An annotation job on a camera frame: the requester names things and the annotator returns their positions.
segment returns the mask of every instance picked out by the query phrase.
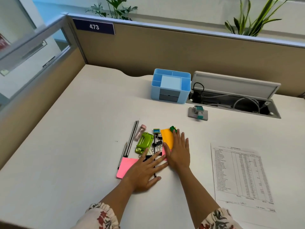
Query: person's left hand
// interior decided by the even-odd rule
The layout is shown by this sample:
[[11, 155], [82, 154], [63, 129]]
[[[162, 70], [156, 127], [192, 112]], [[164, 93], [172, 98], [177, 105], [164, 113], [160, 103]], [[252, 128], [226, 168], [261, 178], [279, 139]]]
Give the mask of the person's left hand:
[[165, 155], [163, 155], [161, 158], [154, 161], [160, 152], [155, 153], [153, 156], [143, 162], [146, 157], [147, 150], [148, 149], [146, 149], [139, 160], [132, 167], [130, 167], [122, 179], [122, 182], [126, 182], [131, 185], [134, 192], [149, 190], [154, 184], [161, 180], [161, 177], [155, 177], [152, 180], [150, 180], [150, 178], [154, 175], [154, 173], [157, 173], [168, 166], [168, 163], [166, 162], [155, 167], [165, 159]]

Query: sticky note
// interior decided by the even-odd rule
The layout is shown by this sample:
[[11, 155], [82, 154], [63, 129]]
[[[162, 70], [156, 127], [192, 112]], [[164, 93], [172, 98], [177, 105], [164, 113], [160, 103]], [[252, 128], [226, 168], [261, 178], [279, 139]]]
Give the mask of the sticky note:
[[123, 158], [120, 168], [117, 171], [116, 177], [122, 179], [125, 174], [127, 173], [128, 169], [135, 164], [138, 161], [138, 159], [135, 158]]
[[162, 156], [163, 156], [163, 155], [165, 155], [165, 149], [164, 149], [164, 146], [163, 146], [163, 148], [162, 148]]
[[168, 147], [170, 149], [172, 149], [173, 148], [173, 133], [170, 131], [170, 129], [169, 128], [162, 129], [161, 135], [163, 138], [163, 142], [165, 142], [168, 145]]

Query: forearm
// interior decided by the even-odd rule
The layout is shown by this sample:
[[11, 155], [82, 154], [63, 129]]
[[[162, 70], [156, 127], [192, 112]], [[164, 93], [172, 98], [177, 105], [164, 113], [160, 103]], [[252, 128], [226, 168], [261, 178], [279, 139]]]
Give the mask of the forearm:
[[181, 168], [177, 173], [181, 180], [194, 227], [198, 228], [211, 212], [219, 208], [219, 205], [200, 184], [189, 168]]
[[109, 194], [107, 194], [100, 202], [109, 205], [117, 217], [118, 222], [121, 222], [125, 207], [133, 192], [131, 185], [122, 180]]

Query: cubicle partition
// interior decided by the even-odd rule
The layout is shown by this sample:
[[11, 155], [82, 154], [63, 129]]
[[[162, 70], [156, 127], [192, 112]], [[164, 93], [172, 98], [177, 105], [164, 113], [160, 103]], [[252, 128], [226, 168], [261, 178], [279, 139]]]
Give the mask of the cubicle partition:
[[[97, 30], [101, 23], [110, 27], [106, 34]], [[0, 71], [18, 66], [24, 54], [59, 29], [69, 46], [0, 108], [0, 168], [86, 63], [129, 76], [153, 75], [155, 68], [198, 70], [278, 82], [277, 94], [305, 91], [302, 43], [69, 13], [1, 51]]]

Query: blue desk organizer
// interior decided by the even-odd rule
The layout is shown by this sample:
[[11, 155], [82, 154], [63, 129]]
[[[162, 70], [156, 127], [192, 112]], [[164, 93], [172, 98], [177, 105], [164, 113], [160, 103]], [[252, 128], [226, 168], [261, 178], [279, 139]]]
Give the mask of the blue desk organizer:
[[184, 104], [191, 91], [191, 74], [187, 72], [155, 69], [151, 98]]

